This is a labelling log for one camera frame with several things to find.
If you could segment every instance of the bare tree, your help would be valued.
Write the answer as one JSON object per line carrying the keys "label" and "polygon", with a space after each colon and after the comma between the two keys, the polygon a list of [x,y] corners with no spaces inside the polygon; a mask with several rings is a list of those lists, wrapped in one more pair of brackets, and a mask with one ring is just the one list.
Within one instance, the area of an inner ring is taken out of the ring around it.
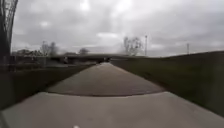
{"label": "bare tree", "polygon": [[142,41],[138,37],[124,38],[125,53],[130,56],[135,56],[142,48]]}
{"label": "bare tree", "polygon": [[50,56],[55,56],[57,55],[57,52],[58,52],[58,47],[56,46],[56,43],[55,42],[52,42],[49,46],[49,49],[50,49],[50,53],[49,55]]}
{"label": "bare tree", "polygon": [[49,56],[50,54],[50,46],[44,41],[40,47],[40,51],[44,56]]}
{"label": "bare tree", "polygon": [[81,55],[86,55],[86,54],[88,54],[88,53],[89,53],[89,50],[86,49],[86,48],[81,48],[81,49],[79,50],[79,54],[81,54]]}

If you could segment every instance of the cloud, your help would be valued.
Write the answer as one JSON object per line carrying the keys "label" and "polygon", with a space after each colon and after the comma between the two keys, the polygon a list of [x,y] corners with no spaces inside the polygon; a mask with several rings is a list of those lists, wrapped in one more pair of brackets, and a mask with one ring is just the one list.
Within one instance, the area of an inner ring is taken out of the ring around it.
{"label": "cloud", "polygon": [[222,0],[23,0],[13,48],[55,41],[64,51],[117,52],[124,36],[149,36],[150,56],[223,50]]}

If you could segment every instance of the concrete path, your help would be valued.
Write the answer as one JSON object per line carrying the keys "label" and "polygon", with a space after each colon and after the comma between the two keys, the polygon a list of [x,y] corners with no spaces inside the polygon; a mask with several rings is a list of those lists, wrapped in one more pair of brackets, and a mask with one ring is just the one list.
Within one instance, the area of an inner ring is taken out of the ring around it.
{"label": "concrete path", "polygon": [[79,96],[131,96],[164,89],[110,63],[103,63],[65,79],[47,91]]}
{"label": "concrete path", "polygon": [[224,119],[169,92],[130,97],[39,93],[3,112],[10,128],[224,128]]}
{"label": "concrete path", "polygon": [[224,128],[222,117],[110,64],[48,91],[4,110],[9,128]]}
{"label": "concrete path", "polygon": [[4,116],[2,115],[2,112],[0,112],[0,128],[9,128]]}

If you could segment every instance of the vegetation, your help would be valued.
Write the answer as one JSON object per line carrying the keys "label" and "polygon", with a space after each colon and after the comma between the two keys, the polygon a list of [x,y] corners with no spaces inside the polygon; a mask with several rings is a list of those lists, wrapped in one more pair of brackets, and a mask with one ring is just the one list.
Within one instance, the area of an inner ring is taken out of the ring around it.
{"label": "vegetation", "polygon": [[224,52],[113,63],[224,116]]}
{"label": "vegetation", "polygon": [[134,38],[124,38],[124,49],[126,55],[129,56],[135,56],[139,53],[141,50],[143,44],[140,38],[134,37]]}
{"label": "vegetation", "polygon": [[55,56],[57,55],[58,47],[56,46],[55,42],[48,44],[46,41],[44,41],[40,47],[40,51],[43,56]]}
{"label": "vegetation", "polygon": [[89,50],[87,48],[81,48],[79,50],[80,55],[87,55],[89,53]]}
{"label": "vegetation", "polygon": [[12,56],[42,56],[42,53],[38,50],[30,51],[28,49],[21,49],[11,53]]}
{"label": "vegetation", "polygon": [[6,82],[10,79],[11,84],[8,85],[10,87],[7,87],[9,89],[5,89],[4,86],[0,88],[5,91],[5,94],[1,94],[1,96],[7,101],[0,104],[0,109],[18,103],[89,66],[91,65],[19,71],[5,74],[4,76],[7,76],[5,78]]}

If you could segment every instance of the pole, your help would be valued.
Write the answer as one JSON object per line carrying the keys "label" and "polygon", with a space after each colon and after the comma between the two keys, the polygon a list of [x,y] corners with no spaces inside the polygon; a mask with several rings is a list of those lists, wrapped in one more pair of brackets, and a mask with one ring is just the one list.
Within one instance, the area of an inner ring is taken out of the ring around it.
{"label": "pole", "polygon": [[190,44],[189,43],[187,44],[187,54],[188,55],[190,54]]}
{"label": "pole", "polygon": [[148,41],[148,36],[145,36],[145,56],[147,56],[147,41]]}

